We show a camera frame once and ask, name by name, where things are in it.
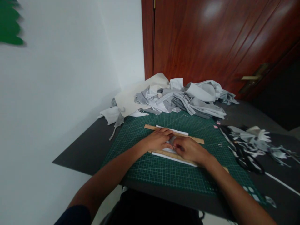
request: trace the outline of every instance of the white wall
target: white wall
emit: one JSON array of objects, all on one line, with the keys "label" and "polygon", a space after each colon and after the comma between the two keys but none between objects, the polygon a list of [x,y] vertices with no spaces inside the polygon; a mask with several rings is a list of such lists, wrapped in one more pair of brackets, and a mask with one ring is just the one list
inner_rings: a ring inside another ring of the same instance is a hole
[{"label": "white wall", "polygon": [[27,46],[0,44],[0,224],[53,224],[89,176],[51,162],[110,106],[118,72],[97,0],[18,1]]},{"label": "white wall", "polygon": [[101,0],[100,10],[121,88],[145,80],[141,0]]}]

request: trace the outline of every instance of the pile of fabric scraps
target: pile of fabric scraps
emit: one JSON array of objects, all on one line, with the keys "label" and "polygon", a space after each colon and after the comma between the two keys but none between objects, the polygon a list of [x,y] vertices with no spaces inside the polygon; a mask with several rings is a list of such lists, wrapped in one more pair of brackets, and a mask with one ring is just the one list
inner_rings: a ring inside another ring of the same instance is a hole
[{"label": "pile of fabric scraps", "polygon": [[230,135],[233,140],[236,140],[244,151],[251,154],[254,158],[268,153],[280,165],[290,167],[282,161],[282,159],[287,159],[288,157],[293,158],[300,164],[299,156],[295,152],[286,150],[282,145],[276,147],[271,144],[270,137],[267,136],[270,132],[261,130],[258,126],[251,127],[246,131],[234,126],[228,126],[228,128],[231,130]]},{"label": "pile of fabric scraps", "polygon": [[97,118],[104,116],[108,125],[115,123],[115,129],[124,123],[126,116],[139,117],[148,113],[159,115],[162,112],[184,110],[205,119],[212,116],[224,119],[225,111],[213,103],[219,100],[227,105],[239,104],[234,97],[234,94],[223,90],[213,80],[190,82],[184,87],[183,78],[171,79],[169,82],[163,73],[158,73],[118,93],[112,100],[112,107],[101,111]]},{"label": "pile of fabric scraps", "polygon": [[209,119],[212,116],[224,119],[225,111],[214,105],[220,100],[226,104],[239,104],[235,95],[222,89],[213,80],[200,83],[190,82],[183,86],[183,78],[171,79],[170,87],[164,88],[158,84],[151,84],[145,90],[136,93],[135,103],[149,106],[144,111],[160,114],[162,112],[187,111],[190,115]]}]

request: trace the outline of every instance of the green cutting mat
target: green cutting mat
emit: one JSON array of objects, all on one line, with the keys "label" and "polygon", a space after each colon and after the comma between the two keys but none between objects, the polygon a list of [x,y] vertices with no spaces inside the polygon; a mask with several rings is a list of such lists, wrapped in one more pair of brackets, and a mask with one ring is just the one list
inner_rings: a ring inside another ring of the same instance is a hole
[{"label": "green cutting mat", "polygon": [[[158,116],[151,113],[149,116],[143,117],[129,116],[122,125],[102,166],[153,132],[152,130],[144,128],[145,124],[153,126],[160,125],[162,127],[188,132],[190,136],[204,139],[205,144],[203,147],[213,154],[222,166],[228,168],[231,176],[233,176],[244,189],[247,189],[249,194],[256,195],[260,203],[265,204],[265,200],[255,188],[248,173],[236,162],[233,153],[228,148],[229,144],[225,137],[221,134],[219,129],[214,128],[216,123],[213,119],[207,120],[198,116],[190,116],[184,111],[179,113],[161,113]],[[125,177],[127,179],[208,195],[216,195],[219,191],[216,183],[204,169],[155,156],[151,153],[146,153],[137,160],[126,173]]]}]

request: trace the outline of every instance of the green paper cutout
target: green paper cutout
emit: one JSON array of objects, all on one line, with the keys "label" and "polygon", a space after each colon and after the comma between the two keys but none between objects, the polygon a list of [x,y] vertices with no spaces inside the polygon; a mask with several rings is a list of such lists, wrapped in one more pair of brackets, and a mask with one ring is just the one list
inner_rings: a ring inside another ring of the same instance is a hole
[{"label": "green paper cutout", "polygon": [[16,0],[0,0],[0,42],[13,45],[24,43],[17,37],[21,30],[17,23],[20,14],[13,7],[18,5]]}]

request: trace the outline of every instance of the hand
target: hand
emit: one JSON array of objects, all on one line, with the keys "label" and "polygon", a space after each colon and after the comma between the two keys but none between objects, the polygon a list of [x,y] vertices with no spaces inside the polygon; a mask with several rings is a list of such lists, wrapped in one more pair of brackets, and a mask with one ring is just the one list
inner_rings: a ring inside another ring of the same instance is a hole
[{"label": "hand", "polygon": [[205,148],[190,137],[176,137],[173,146],[173,149],[182,158],[198,163],[203,167],[206,167],[209,160],[213,158]]},{"label": "hand", "polygon": [[149,150],[162,150],[163,148],[171,148],[173,146],[166,143],[173,136],[173,131],[168,128],[160,128],[144,139],[140,140],[137,144],[141,146],[145,153]]}]

